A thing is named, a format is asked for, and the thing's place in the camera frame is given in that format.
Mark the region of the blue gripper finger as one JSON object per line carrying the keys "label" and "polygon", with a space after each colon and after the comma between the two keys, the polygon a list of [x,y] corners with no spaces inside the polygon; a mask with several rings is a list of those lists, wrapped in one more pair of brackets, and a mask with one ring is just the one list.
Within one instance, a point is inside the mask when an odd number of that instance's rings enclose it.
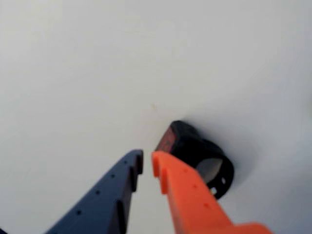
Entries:
{"label": "blue gripper finger", "polygon": [[126,233],[131,197],[142,173],[143,151],[128,152],[47,233]]}

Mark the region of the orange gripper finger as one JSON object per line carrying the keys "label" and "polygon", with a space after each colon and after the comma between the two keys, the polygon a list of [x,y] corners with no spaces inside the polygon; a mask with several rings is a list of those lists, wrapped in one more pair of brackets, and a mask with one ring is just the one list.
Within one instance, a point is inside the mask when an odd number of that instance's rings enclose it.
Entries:
{"label": "orange gripper finger", "polygon": [[233,224],[199,173],[162,151],[152,153],[154,176],[167,195],[177,234],[269,234],[259,223]]}

